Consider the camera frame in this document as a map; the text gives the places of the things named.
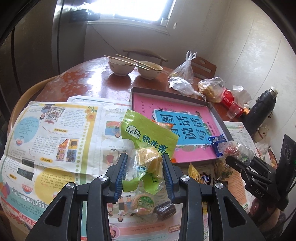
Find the person's right hand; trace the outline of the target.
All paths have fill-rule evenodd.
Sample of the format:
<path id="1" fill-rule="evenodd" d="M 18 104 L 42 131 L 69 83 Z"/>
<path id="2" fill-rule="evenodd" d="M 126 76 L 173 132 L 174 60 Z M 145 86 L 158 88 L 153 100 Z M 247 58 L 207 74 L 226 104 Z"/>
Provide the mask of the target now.
<path id="1" fill-rule="evenodd" d="M 285 220 L 285 214 L 276 206 L 267 206 L 259 199 L 252 202 L 249 216 L 261 232 L 269 232 L 280 227 Z"/>

